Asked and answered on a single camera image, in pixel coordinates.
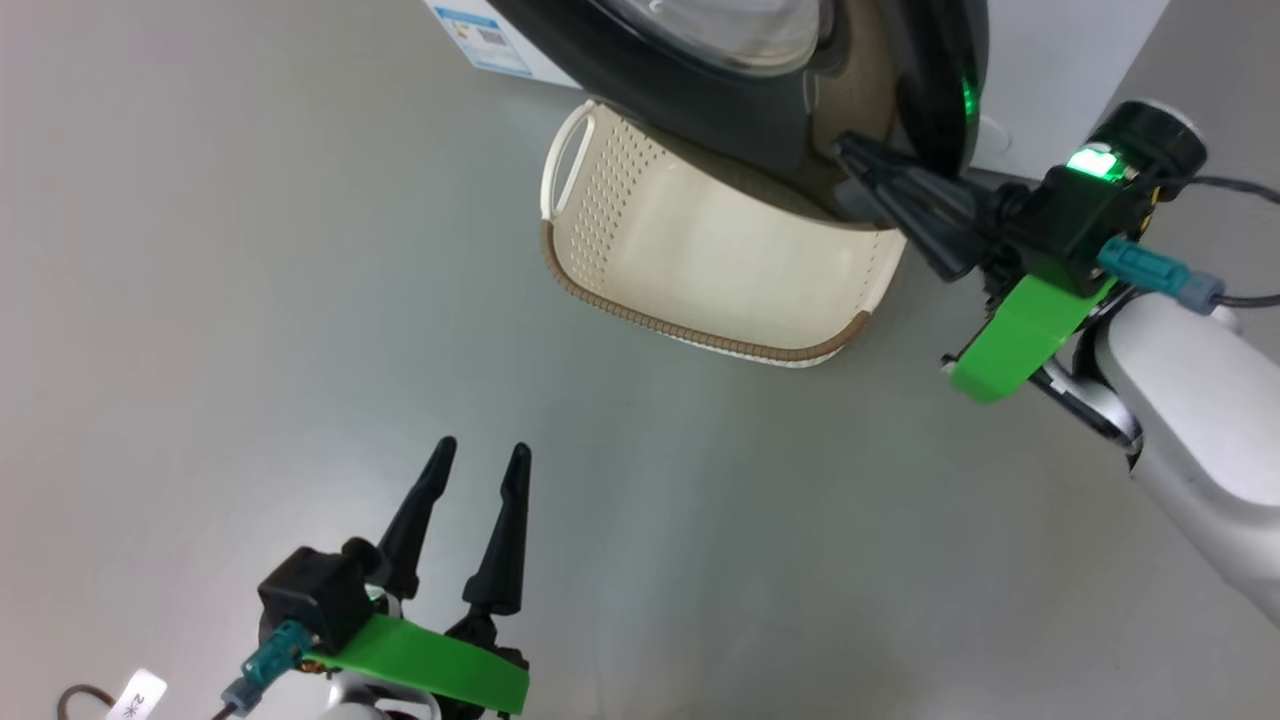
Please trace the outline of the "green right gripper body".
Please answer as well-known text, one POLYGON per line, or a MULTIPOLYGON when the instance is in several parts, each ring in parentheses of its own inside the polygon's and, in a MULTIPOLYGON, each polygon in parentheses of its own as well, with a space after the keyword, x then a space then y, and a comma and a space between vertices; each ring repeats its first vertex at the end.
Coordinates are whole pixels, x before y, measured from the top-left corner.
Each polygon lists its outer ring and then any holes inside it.
POLYGON ((948 359, 952 386, 978 404, 1033 386, 1096 434, 1139 450, 1139 421, 1087 354, 1091 332, 1132 296, 1098 255, 1108 240, 1140 236, 1140 193, 1121 184, 997 193, 1001 225, 980 227, 987 320, 948 359))

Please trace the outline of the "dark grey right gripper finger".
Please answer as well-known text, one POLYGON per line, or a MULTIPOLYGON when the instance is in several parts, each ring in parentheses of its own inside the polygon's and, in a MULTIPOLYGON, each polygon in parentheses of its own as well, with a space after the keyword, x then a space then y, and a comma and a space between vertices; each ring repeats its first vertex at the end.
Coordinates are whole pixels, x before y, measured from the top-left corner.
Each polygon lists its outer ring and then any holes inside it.
POLYGON ((852 131, 833 145, 844 178, 832 190, 849 219, 905 227, 1000 227, 1001 197, 963 176, 932 170, 909 152, 852 131))
POLYGON ((863 176, 836 186, 850 217, 900 231, 945 282, 955 282, 984 259, 980 210, 987 192, 938 176, 863 176))

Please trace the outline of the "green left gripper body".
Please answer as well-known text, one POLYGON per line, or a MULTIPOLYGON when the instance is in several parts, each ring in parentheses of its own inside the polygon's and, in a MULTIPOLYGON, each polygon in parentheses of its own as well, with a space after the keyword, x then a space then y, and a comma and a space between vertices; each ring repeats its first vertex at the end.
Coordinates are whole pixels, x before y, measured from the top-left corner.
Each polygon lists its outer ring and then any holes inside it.
POLYGON ((383 614, 305 664, 329 679, 326 717, 517 717, 531 685, 529 670, 490 650, 383 614))

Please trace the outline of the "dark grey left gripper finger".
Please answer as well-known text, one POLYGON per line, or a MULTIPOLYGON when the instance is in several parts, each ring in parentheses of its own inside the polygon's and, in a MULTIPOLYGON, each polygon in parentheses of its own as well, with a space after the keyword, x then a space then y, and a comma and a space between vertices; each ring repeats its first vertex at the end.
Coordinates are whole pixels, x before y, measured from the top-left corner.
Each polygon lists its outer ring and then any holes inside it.
POLYGON ((502 507, 483 561, 463 588, 463 601, 495 616, 512 616, 524 603, 532 454, 517 443, 500 483, 502 507))
POLYGON ((440 438, 378 543, 385 560, 378 571, 378 585, 401 601, 412 600, 419 592, 422 546, 435 502, 445 492, 456 451, 454 437, 440 438))

